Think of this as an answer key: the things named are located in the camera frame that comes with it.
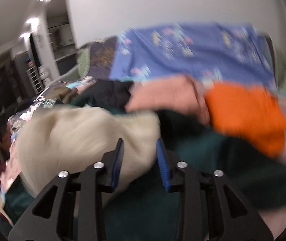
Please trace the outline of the dark green fleece sweater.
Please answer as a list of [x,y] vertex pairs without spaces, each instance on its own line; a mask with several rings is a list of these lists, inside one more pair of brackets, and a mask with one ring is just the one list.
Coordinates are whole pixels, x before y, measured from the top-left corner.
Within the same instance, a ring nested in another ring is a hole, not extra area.
[[286,205],[286,166],[244,140],[223,136],[169,110],[157,113],[161,134],[152,141],[152,167],[103,207],[105,240],[176,240],[179,193],[168,193],[160,176],[157,140],[196,170],[221,170],[259,213]]

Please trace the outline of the pink dotted bed cover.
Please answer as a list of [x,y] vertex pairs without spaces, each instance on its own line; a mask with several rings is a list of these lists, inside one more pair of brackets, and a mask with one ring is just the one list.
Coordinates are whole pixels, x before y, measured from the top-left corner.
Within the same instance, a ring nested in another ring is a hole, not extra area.
[[[286,98],[268,91],[277,98],[281,111],[286,115]],[[103,198],[104,206],[110,205],[116,195],[128,189],[132,180],[152,167],[151,143],[161,134],[157,113],[168,109],[127,112],[125,108],[81,106],[79,99],[79,96],[74,98],[68,107],[54,107],[56,100],[44,99],[45,107],[37,106],[28,121],[17,123],[17,137],[10,150],[11,168],[18,169],[23,188],[11,187],[6,196],[6,212],[13,222],[18,221],[30,205],[31,198],[57,172],[64,169],[70,169],[72,173],[82,171],[110,151],[119,136],[125,138],[125,170],[121,172],[119,190]],[[200,123],[193,117],[182,116]],[[231,137],[214,130],[210,121],[206,125],[200,124],[217,134]],[[284,151],[280,156],[269,159],[286,166],[286,136]],[[286,205],[264,208],[259,210],[259,214],[274,237],[286,228]]]

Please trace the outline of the orange puffer jacket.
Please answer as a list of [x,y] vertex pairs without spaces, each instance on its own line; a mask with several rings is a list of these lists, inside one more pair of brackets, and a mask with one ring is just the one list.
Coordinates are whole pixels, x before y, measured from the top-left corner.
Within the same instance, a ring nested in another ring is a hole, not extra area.
[[215,83],[204,98],[217,132],[246,140],[269,158],[284,151],[286,115],[263,86]]

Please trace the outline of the pink folded garment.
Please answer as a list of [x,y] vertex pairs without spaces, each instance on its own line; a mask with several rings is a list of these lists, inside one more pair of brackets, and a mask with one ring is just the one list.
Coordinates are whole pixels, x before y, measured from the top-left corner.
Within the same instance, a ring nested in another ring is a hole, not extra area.
[[204,100],[204,86],[187,75],[175,75],[136,82],[125,105],[127,112],[168,109],[208,124],[210,115]]

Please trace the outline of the black folded garment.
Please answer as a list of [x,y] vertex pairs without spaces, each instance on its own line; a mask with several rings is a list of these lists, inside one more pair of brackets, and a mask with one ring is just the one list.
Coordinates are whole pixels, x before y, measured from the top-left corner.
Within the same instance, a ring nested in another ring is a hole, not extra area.
[[79,95],[79,104],[124,109],[131,97],[133,81],[98,80]]

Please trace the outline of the blue tree-print sheet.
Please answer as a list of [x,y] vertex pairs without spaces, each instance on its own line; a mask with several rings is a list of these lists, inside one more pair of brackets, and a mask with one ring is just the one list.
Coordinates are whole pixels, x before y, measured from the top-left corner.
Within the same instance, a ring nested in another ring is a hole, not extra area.
[[110,78],[146,81],[187,74],[205,83],[275,88],[267,42],[251,24],[172,23],[121,33]]

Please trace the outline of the dark patterned pillow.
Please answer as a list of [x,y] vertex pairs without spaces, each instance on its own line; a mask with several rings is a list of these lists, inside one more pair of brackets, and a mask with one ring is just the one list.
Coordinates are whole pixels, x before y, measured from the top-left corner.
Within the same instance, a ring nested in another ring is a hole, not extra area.
[[88,76],[93,76],[97,80],[107,80],[109,78],[114,61],[116,43],[117,36],[112,36],[93,41],[87,45],[89,50]]

